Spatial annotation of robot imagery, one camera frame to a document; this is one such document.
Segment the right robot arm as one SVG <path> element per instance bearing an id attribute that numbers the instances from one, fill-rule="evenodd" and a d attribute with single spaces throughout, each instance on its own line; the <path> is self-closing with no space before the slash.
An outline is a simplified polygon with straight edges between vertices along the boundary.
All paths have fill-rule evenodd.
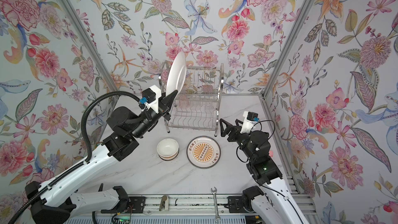
<path id="1" fill-rule="evenodd" d="M 260 121 L 220 120 L 222 137 L 236 143 L 248 161 L 246 168 L 256 186 L 243 190 L 245 210 L 259 215 L 266 224 L 307 224 L 309 221 L 294 200 L 287 182 L 269 152 L 269 133 L 254 130 Z"/>

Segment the cream white bowl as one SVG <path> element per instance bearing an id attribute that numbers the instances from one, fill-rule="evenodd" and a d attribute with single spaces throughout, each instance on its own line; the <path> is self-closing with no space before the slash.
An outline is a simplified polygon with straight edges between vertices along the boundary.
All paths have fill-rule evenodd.
<path id="1" fill-rule="evenodd" d="M 175 153 L 174 155 L 169 156 L 169 157 L 159 155 L 159 157 L 162 157 L 162 158 L 174 158 L 174 157 L 177 157 L 177 156 L 178 156 L 178 153 Z"/>

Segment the orange striped plate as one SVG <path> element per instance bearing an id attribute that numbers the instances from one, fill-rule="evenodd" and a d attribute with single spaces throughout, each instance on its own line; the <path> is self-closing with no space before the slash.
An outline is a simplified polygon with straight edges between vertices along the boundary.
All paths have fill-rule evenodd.
<path id="1" fill-rule="evenodd" d="M 199 162 L 219 161 L 221 148 L 216 140 L 207 136 L 199 136 L 188 144 L 186 154 L 188 160 Z"/>
<path id="2" fill-rule="evenodd" d="M 183 51 L 179 52 L 169 71 L 165 95 L 168 96 L 175 90 L 181 93 L 187 74 L 186 57 Z"/>

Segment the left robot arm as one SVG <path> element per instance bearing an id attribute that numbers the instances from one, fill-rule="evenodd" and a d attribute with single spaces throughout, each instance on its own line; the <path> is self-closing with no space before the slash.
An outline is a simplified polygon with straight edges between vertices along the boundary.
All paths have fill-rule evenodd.
<path id="1" fill-rule="evenodd" d="M 25 188 L 33 220 L 37 224 L 63 224 L 69 218 L 95 211 L 120 213 L 130 205 L 130 197 L 123 187 L 80 194 L 86 182 L 110 166 L 127 158 L 138 146 L 138 139 L 151 131 L 160 118 L 170 120 L 170 110 L 178 90 L 157 94 L 154 88 L 143 91 L 142 98 L 125 92 L 107 93 L 99 100 L 111 96 L 128 96 L 135 100 L 142 112 L 136 115 L 127 107 L 114 109 L 107 119 L 112 134 L 102 144 L 73 167 L 51 180 L 32 182 Z"/>

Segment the white patterned plate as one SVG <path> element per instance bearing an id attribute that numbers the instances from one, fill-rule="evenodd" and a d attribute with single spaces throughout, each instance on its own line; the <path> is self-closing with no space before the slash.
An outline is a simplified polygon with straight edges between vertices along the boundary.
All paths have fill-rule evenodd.
<path id="1" fill-rule="evenodd" d="M 210 169 L 213 168 L 214 166 L 216 166 L 219 161 L 210 161 L 210 162 L 199 162 L 199 161 L 193 161 L 193 160 L 189 160 L 190 164 L 193 165 L 195 168 L 198 169 Z"/>

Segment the orange bowl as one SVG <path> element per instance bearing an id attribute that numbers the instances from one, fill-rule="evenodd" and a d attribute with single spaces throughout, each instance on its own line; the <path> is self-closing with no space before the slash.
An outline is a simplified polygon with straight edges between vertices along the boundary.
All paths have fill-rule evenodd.
<path id="1" fill-rule="evenodd" d="M 174 139 L 163 139 L 157 145 L 157 153 L 161 156 L 172 156 L 175 153 L 179 153 L 179 144 Z"/>

